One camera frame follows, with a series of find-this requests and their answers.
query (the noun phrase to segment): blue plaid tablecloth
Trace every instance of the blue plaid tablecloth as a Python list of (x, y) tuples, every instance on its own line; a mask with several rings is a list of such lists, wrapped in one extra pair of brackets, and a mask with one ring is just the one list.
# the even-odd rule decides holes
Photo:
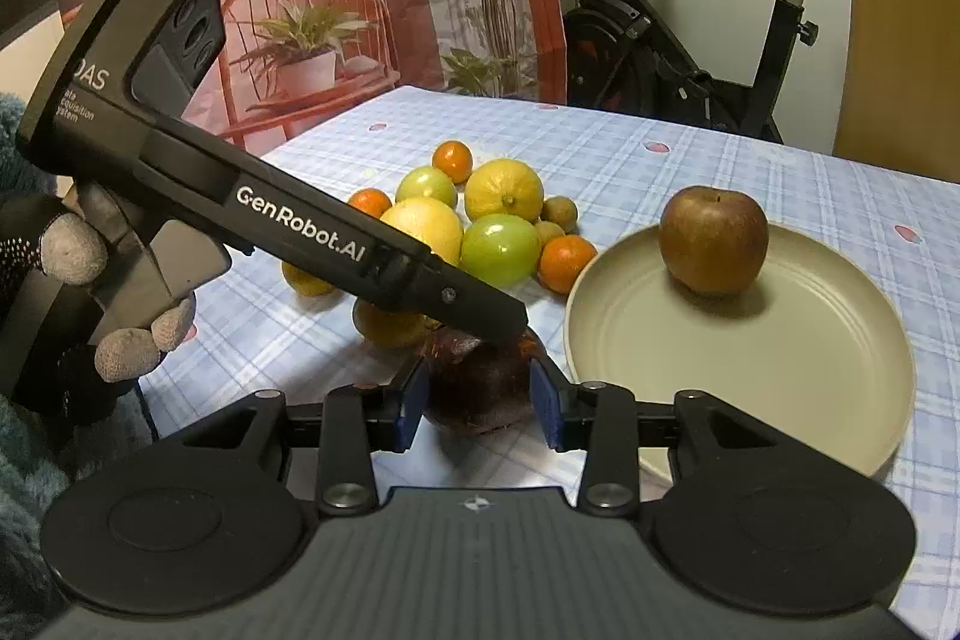
[[(917, 555), (895, 610), (917, 632), (949, 640), (960, 627), (960, 187), (790, 148), (659, 121), (402, 88), (272, 151), (267, 160), (347, 199), (392, 194), (447, 139), (477, 162), (518, 158), (549, 194), (571, 196), (580, 230), (600, 249), (655, 221), (684, 186), (745, 191), (773, 223), (829, 244), (889, 296), (909, 333), (916, 409), (887, 485), (913, 512)], [(353, 381), (386, 381), (400, 357), (363, 343), (352, 297), (300, 300), (280, 263), (234, 254), (199, 293), (198, 335), (144, 381), (162, 434), (264, 387), (291, 404)], [(560, 366), (563, 307), (531, 282), (520, 290), (533, 328)], [(426, 421), (410, 453), (376, 456), (378, 486), (561, 485), (575, 496), (583, 456), (558, 455), (535, 425), (467, 442)], [(309, 463), (294, 472), (310, 475)], [(291, 486), (298, 475), (291, 477)], [(661, 489), (650, 482), (647, 496)]]

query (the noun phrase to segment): green tomato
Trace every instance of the green tomato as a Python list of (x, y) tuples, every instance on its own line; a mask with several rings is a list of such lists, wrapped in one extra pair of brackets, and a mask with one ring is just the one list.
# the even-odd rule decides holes
[(541, 243), (518, 215), (484, 215), (464, 232), (460, 268), (496, 287), (523, 282), (536, 270)]
[(414, 196), (426, 196), (428, 199), (442, 201), (451, 210), (457, 208), (457, 189), (453, 181), (434, 167), (417, 167), (400, 180), (397, 188), (396, 204)]

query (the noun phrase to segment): exercise bike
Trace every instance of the exercise bike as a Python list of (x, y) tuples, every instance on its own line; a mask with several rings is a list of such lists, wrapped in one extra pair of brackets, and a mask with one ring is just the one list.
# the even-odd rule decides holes
[(647, 0), (579, 0), (563, 16), (568, 103), (782, 143), (773, 111), (797, 39), (812, 47), (816, 23), (803, 0), (776, 0), (754, 84), (699, 68)]

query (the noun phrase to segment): beige plate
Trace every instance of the beige plate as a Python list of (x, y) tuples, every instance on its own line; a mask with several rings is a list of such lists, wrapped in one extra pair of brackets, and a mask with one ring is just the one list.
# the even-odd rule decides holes
[[(702, 389), (875, 475), (910, 419), (910, 346), (887, 298), (843, 256), (781, 226), (749, 290), (701, 299), (674, 283), (656, 226), (597, 256), (570, 293), (563, 339), (575, 381), (649, 402)], [(669, 482), (666, 451), (640, 464)]]

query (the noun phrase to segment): blue fuzzy blanket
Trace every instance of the blue fuzzy blanket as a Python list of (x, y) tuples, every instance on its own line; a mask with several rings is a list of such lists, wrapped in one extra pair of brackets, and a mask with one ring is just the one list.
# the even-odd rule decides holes
[[(13, 143), (23, 103), (0, 95), (0, 199), (54, 191), (54, 178), (28, 164)], [(70, 431), (0, 396), (0, 640), (32, 637), (65, 608), (40, 557), (40, 521), (74, 480), (152, 441), (136, 394), (113, 415)]]

